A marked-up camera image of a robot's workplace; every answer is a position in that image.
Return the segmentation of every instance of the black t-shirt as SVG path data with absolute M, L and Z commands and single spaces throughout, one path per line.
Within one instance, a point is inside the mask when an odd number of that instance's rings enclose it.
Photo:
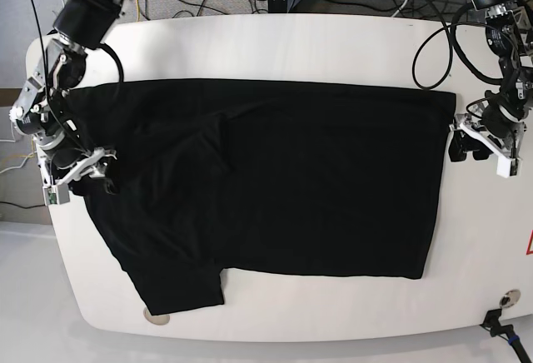
M 154 315 L 223 303 L 220 271 L 421 278 L 455 95 L 161 80 L 72 92 L 120 192 L 74 191 Z

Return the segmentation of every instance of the white table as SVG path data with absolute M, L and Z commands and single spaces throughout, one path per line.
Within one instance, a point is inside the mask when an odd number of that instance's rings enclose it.
M 116 26 L 107 38 L 126 81 L 240 78 L 411 87 L 411 60 L 436 22 L 334 15 L 248 15 L 172 19 Z M 479 28 L 459 39 L 486 74 L 497 59 Z M 27 55 L 30 72 L 39 57 Z M 438 37 L 420 60 L 419 78 L 433 83 L 446 67 Z M 117 79 L 105 53 L 87 60 L 81 86 Z M 458 60 L 439 88 L 458 94 L 458 111 L 483 96 Z M 406 122 L 402 131 L 414 129 Z M 406 138 L 406 150 L 413 146 Z M 278 276 L 229 270 L 226 304 L 174 314 L 166 326 L 143 317 L 144 305 L 105 246 L 82 199 L 52 206 L 53 225 L 83 317 L 110 331 L 220 341 L 332 341 L 441 331 L 479 324 L 500 298 L 518 288 L 520 302 L 505 318 L 533 312 L 533 134 L 526 133 L 521 177 L 496 175 L 496 159 L 450 163 L 446 155 L 439 216 L 424 277 Z

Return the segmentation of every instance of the white floor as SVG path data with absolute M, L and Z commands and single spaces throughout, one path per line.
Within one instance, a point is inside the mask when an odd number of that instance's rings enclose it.
M 533 317 L 514 320 L 533 354 Z M 81 317 L 50 226 L 0 222 L 2 363 L 517 362 L 479 327 L 315 344 L 180 341 L 100 331 Z

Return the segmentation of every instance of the t-shirt sleeve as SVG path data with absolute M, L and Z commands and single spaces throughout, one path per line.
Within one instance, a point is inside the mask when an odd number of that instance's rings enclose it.
M 128 271 L 139 296 L 154 316 L 224 304 L 220 268 L 173 267 L 161 271 Z

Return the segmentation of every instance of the red warning label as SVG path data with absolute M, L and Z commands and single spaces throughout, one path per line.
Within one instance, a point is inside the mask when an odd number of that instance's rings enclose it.
M 532 247 L 533 247 L 533 231 L 531 232 L 530 244 L 527 246 L 526 255 L 533 255 L 533 250 L 531 250 Z

